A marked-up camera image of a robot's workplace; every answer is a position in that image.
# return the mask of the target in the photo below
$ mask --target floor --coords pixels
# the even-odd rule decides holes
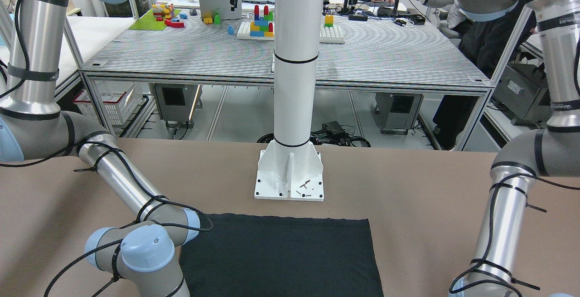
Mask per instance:
[[[166,128],[157,110],[153,110],[139,138],[180,139],[197,141],[256,142],[274,130],[274,91],[271,88],[241,86],[203,86],[203,107],[195,109],[193,128],[175,131]],[[425,98],[427,109],[438,103]],[[362,91],[317,90],[311,128],[338,121],[350,133],[363,136],[372,147],[432,150],[421,130],[407,135],[381,134],[375,123],[375,94]]]

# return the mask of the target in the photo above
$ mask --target white baseplate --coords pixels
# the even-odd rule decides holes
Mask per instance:
[[[250,36],[250,23],[242,22],[240,28],[238,29],[238,39],[258,39],[265,41],[274,41],[274,37],[265,36]],[[332,26],[331,28],[325,27],[325,25],[320,26],[320,42],[321,43],[337,43],[344,44],[344,31],[338,25]]]

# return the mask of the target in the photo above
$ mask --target black cloth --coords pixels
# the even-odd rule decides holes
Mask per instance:
[[[368,220],[209,218],[180,256],[192,296],[383,296]]]
[[[462,37],[459,50],[487,78],[493,76],[499,58],[501,58],[523,8],[524,5],[519,2],[514,10],[501,18],[490,22],[475,22]],[[532,13],[526,26],[524,26],[516,47],[530,37],[530,31],[535,27],[535,24],[535,14]],[[476,103],[477,97],[458,95],[443,97],[439,109],[433,117],[433,122],[438,127],[435,130],[435,138],[444,150],[451,150],[455,146],[455,140],[464,130]]]

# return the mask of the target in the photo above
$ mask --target white pillar base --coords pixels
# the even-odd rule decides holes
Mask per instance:
[[[304,158],[296,158],[294,152],[306,155]],[[296,159],[306,160],[302,171],[295,164]],[[309,142],[298,148],[286,148],[276,141],[270,142],[266,150],[260,152],[254,197],[265,200],[324,201],[323,164],[314,145]]]

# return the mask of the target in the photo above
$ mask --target table leg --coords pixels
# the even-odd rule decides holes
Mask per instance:
[[[489,99],[491,99],[491,93],[492,93],[492,90],[489,90],[487,93],[485,93],[484,95],[481,95],[477,99],[477,103],[476,103],[475,107],[473,107],[472,113],[469,116],[468,123],[466,123],[466,125],[465,125],[463,134],[455,146],[457,151],[464,150],[464,148],[468,142],[468,139],[470,138],[473,130],[475,129],[475,126],[477,125],[477,123],[479,122],[479,119],[481,119],[481,116],[483,115],[483,111],[485,109],[485,106],[489,102]]]

